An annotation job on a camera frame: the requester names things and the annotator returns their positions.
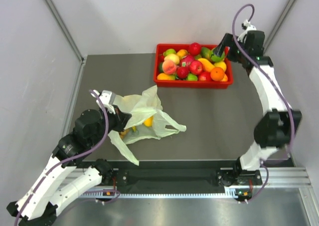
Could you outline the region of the green striped melon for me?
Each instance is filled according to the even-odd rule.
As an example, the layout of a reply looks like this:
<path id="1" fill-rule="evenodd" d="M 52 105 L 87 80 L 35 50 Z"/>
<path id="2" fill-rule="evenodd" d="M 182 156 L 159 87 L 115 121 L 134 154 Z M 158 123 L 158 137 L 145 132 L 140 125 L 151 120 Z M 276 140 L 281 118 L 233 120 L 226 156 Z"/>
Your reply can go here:
<path id="1" fill-rule="evenodd" d="M 211 49 L 209 58 L 212 62 L 220 62 L 225 58 L 225 52 L 222 52 L 221 56 L 218 56 L 214 53 L 215 47 Z"/>

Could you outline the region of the pale green plastic bag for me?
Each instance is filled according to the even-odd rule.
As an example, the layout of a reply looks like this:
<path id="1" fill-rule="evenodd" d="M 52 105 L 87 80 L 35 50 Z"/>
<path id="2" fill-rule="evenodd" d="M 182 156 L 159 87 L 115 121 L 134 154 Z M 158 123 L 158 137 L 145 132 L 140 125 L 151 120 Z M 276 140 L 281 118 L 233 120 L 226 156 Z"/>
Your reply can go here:
<path id="1" fill-rule="evenodd" d="M 111 131 L 108 137 L 121 155 L 136 166 L 140 162 L 129 149 L 129 144 L 145 139 L 160 140 L 161 138 L 186 131 L 185 125 L 177 123 L 163 111 L 156 85 L 144 90 L 141 95 L 117 95 L 114 103 L 122 112 L 132 115 L 124 128 L 125 130 L 130 129 L 130 132 L 124 139 L 121 139 L 116 131 Z M 151 116 L 153 116 L 153 125 L 146 127 L 143 122 Z M 137 132 L 132 131 L 133 126 L 136 126 Z"/>

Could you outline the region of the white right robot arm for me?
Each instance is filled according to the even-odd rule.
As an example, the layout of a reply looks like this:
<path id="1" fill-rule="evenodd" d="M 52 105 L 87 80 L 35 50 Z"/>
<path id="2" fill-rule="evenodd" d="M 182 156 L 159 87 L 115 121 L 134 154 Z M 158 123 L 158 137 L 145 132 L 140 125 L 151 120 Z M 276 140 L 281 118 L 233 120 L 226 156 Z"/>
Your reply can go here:
<path id="1" fill-rule="evenodd" d="M 263 109 L 263 118 L 254 129 L 254 142 L 237 159 L 232 172 L 234 181 L 239 184 L 246 183 L 262 161 L 291 143 L 302 119 L 301 111 L 293 110 L 283 97 L 273 62 L 264 55 L 264 39 L 264 32 L 259 30 L 247 30 L 239 38 L 227 33 L 213 50 L 214 55 L 221 56 L 229 49 L 226 58 L 240 63 L 246 70 Z"/>

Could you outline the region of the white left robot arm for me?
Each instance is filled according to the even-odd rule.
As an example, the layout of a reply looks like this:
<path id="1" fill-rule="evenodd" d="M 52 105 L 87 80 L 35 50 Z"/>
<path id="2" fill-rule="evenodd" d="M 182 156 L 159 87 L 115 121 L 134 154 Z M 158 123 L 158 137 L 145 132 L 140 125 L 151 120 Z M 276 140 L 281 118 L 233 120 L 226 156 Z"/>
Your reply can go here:
<path id="1" fill-rule="evenodd" d="M 16 226 L 51 226 L 75 199 L 99 184 L 114 179 L 114 170 L 107 160 L 97 159 L 71 183 L 61 183 L 83 160 L 98 149 L 111 131 L 123 132 L 130 113 L 118 106 L 114 112 L 106 108 L 85 110 L 75 120 L 73 130 L 62 137 L 53 150 L 43 172 L 20 200 L 11 202 L 7 211 L 15 218 Z"/>

